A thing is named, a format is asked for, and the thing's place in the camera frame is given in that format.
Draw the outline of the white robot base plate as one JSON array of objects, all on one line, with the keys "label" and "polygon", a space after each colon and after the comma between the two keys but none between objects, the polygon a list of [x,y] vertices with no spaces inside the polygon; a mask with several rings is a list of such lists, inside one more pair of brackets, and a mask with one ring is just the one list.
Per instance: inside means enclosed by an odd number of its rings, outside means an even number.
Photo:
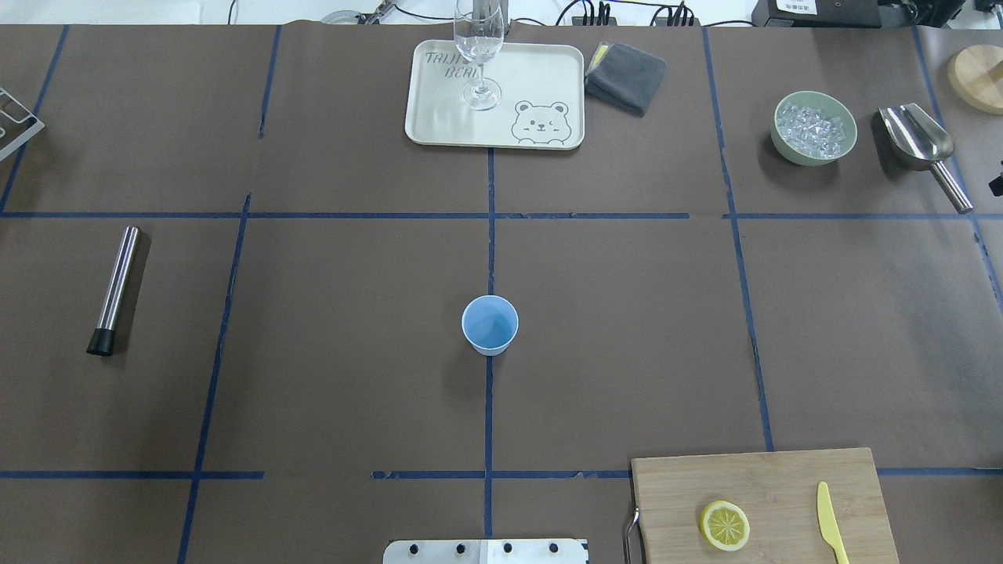
[{"label": "white robot base plate", "polygon": [[585,540],[572,538],[398,540],[383,563],[588,563]]}]

